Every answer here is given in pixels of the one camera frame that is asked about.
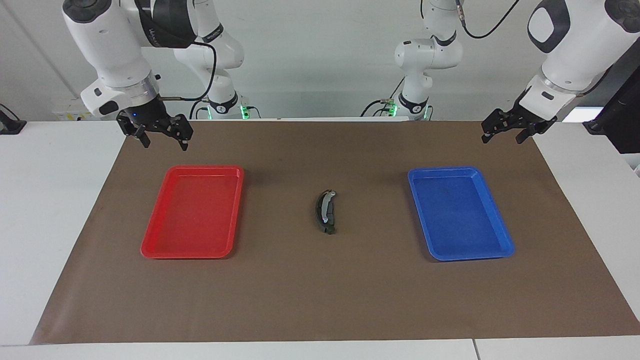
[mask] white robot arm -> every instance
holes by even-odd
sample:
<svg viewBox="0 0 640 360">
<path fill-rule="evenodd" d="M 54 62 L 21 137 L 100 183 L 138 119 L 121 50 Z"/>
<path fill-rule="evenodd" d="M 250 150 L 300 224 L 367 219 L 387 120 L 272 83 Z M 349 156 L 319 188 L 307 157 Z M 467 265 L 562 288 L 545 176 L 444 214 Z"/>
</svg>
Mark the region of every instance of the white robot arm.
<svg viewBox="0 0 640 360">
<path fill-rule="evenodd" d="M 640 36 L 639 0 L 543 0 L 529 19 L 529 38 L 548 54 L 510 111 L 483 122 L 483 142 L 523 129 L 522 143 L 542 134 L 558 112 L 589 88 Z"/>
<path fill-rule="evenodd" d="M 198 18 L 198 40 L 211 44 L 217 51 L 216 73 L 213 84 L 207 94 L 209 107 L 214 119 L 242 118 L 242 95 L 234 88 L 233 81 L 226 71 L 236 69 L 244 62 L 244 49 L 234 39 L 218 19 L 211 0 L 195 0 Z M 207 86 L 213 71 L 213 54 L 202 46 L 191 45 L 187 49 L 174 49 L 179 62 L 193 71 Z"/>
<path fill-rule="evenodd" d="M 194 44 L 199 29 L 194 0 L 65 0 L 62 10 L 76 44 L 98 74 L 81 93 L 87 108 L 97 117 L 118 113 L 125 135 L 145 147 L 150 144 L 145 132 L 150 131 L 178 140 L 186 150 L 193 129 L 184 115 L 167 114 L 159 77 L 141 47 L 184 49 Z"/>
<path fill-rule="evenodd" d="M 463 56 L 462 45 L 456 41 L 456 1 L 430 0 L 423 6 L 423 14 L 431 38 L 405 41 L 396 48 L 396 63 L 406 74 L 404 87 L 394 99 L 396 115 L 412 120 L 422 119 L 427 109 L 433 81 L 426 71 L 455 67 Z"/>
</svg>

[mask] brown work surface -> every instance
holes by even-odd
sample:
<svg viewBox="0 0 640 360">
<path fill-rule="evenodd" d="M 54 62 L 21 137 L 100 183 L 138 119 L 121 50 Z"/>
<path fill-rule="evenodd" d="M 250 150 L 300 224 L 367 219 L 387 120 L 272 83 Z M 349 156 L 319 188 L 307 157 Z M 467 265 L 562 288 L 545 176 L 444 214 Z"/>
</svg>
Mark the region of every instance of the brown work surface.
<svg viewBox="0 0 640 360">
<path fill-rule="evenodd" d="M 521 338 L 640 334 L 531 140 L 480 124 L 197 122 L 188 152 L 152 136 L 122 151 L 32 343 Z M 145 259 L 140 243 L 174 165 L 246 171 L 224 260 Z M 409 189 L 416 167 L 472 165 L 516 251 L 441 263 Z M 338 233 L 314 205 L 334 189 Z"/>
</svg>

